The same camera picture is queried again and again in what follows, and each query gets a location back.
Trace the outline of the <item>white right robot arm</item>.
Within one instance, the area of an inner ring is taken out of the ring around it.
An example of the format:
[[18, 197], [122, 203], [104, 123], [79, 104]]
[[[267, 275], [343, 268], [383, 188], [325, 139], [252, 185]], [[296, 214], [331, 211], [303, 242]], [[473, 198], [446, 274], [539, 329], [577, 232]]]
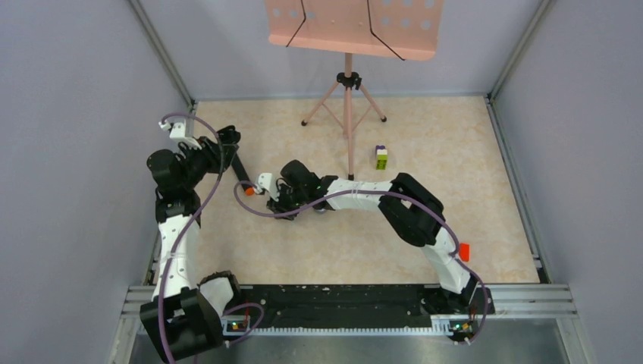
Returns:
[[357, 181], [353, 176], [319, 177], [293, 160], [280, 176], [260, 174], [256, 192], [267, 193], [267, 208], [277, 218], [293, 220], [306, 206], [318, 212], [344, 209], [381, 213], [397, 236], [418, 247], [438, 275], [447, 307], [465, 312], [475, 303], [478, 279], [460, 260], [460, 242], [447, 226], [442, 202], [413, 176], [393, 180]]

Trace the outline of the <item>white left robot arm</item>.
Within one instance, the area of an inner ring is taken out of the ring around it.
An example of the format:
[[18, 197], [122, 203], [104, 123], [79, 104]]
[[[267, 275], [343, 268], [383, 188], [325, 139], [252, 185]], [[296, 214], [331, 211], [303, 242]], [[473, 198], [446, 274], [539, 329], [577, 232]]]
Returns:
[[162, 247], [158, 281], [151, 301], [140, 308], [140, 319], [165, 363], [222, 345], [224, 312], [234, 313], [243, 304], [230, 271], [198, 281], [193, 267], [204, 205], [196, 186], [207, 174], [227, 170], [239, 141], [240, 133], [228, 126], [218, 131], [216, 141], [201, 136], [179, 142], [178, 152], [160, 149], [147, 158], [156, 183], [155, 220]]

